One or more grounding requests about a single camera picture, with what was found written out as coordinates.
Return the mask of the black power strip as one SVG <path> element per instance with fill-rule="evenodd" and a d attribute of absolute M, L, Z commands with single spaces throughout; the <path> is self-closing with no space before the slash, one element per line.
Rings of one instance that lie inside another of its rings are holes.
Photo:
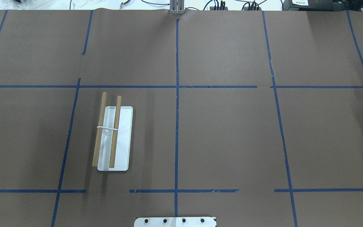
<path fill-rule="evenodd" d="M 209 7 L 209 10 L 212 10 L 212 11 L 223 11 L 223 10 L 227 10 L 228 8 L 226 7 L 226 2 L 223 1 L 223 0 L 213 0 L 214 2 L 214 5 L 213 6 L 209 6 L 209 3 L 208 3 L 208 7 Z"/>
<path fill-rule="evenodd" d="M 259 11 L 261 10 L 256 1 L 247 1 L 243 4 L 241 11 Z"/>

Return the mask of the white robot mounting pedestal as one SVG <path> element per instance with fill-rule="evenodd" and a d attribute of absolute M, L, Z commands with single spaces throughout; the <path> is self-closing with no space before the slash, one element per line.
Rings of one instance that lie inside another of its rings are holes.
<path fill-rule="evenodd" d="M 215 217 L 141 217 L 134 227 L 216 227 Z"/>

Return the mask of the white towel rack base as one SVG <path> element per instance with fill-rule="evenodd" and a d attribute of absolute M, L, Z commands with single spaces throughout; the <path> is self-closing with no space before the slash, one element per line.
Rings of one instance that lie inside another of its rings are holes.
<path fill-rule="evenodd" d="M 105 108 L 105 118 L 103 127 L 113 128 L 115 118 L 115 106 Z M 127 171 L 130 160 L 131 134 L 133 122 L 133 108 L 131 106 L 121 106 L 117 150 L 114 168 L 109 168 L 112 138 L 102 135 L 98 160 L 98 171 Z"/>

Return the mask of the black electronics box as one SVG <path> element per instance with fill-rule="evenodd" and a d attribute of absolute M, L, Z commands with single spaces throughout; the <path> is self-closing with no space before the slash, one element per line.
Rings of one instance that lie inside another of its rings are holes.
<path fill-rule="evenodd" d="M 284 0 L 283 11 L 359 11 L 361 0 Z"/>

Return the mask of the white rack bracket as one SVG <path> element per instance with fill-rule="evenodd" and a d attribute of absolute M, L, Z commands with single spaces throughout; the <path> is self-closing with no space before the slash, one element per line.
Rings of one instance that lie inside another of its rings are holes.
<path fill-rule="evenodd" d="M 96 139 L 100 140 L 102 135 L 104 137 L 112 138 L 114 134 L 116 134 L 118 131 L 118 128 L 110 128 L 110 127 L 103 127 L 103 126 L 97 126 L 97 133 L 96 133 Z"/>

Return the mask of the inner wooden rack bar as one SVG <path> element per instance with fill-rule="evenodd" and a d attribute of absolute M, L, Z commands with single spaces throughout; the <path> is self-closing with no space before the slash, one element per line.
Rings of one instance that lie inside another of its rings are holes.
<path fill-rule="evenodd" d="M 115 156 L 116 156 L 116 150 L 117 150 L 117 138 L 118 138 L 119 118 L 120 118 L 120 112 L 121 112 L 121 102 L 122 102 L 122 96 L 117 96 L 109 168 L 114 168 L 114 166 L 115 166 Z"/>

